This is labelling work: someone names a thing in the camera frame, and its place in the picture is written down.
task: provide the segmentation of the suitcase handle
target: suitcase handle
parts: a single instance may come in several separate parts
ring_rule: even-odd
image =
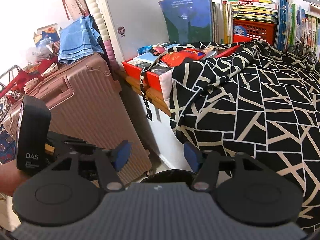
[[[66,76],[40,88],[37,98],[45,102],[49,109],[66,100],[73,94],[73,89]]]

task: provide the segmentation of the screw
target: screw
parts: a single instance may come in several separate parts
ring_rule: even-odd
[[[107,185],[108,190],[120,190],[121,188],[122,188],[122,185],[119,182],[110,182]]]
[[[196,183],[193,185],[193,187],[194,187],[195,189],[197,189],[197,190],[206,190],[206,189],[209,188],[209,184],[206,183],[206,182],[200,181],[200,182],[196,182]]]

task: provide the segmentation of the black and white bedsheet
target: black and white bedsheet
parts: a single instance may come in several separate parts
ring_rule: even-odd
[[[215,43],[193,43],[225,48]],[[320,225],[320,75],[305,58],[262,40],[231,56],[174,68],[171,127],[182,143],[223,155],[246,152],[304,196],[300,227]]]

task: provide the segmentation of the red basket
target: red basket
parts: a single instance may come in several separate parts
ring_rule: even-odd
[[[233,35],[233,42],[241,42],[241,41],[251,41],[251,38],[243,37],[243,36],[239,36],[239,35]],[[218,54],[215,57],[230,56],[232,53],[234,53],[236,51],[236,49],[238,47],[239,47],[239,45],[233,46],[229,49],[226,49],[224,52]],[[130,60],[132,60],[132,58],[127,61],[122,62],[124,70],[126,71],[126,73],[129,76],[139,80],[141,68],[129,64],[128,61],[130,61]],[[152,73],[151,71],[148,71],[146,77],[143,79],[143,82],[145,85],[149,85],[150,87],[162,92],[161,86],[160,86],[160,81],[159,81],[159,76],[157,74]]]
[[[233,26],[235,25],[246,28],[248,37],[265,40],[273,46],[276,36],[276,23],[261,23],[249,20],[233,19]]]

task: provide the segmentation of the black circular pad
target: black circular pad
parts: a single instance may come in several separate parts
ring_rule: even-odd
[[[14,209],[24,221],[61,226],[78,221],[99,205],[97,187],[70,171],[42,172],[13,195]]]
[[[299,188],[276,174],[244,172],[217,188],[217,203],[234,219],[255,226],[276,226],[298,217]]]

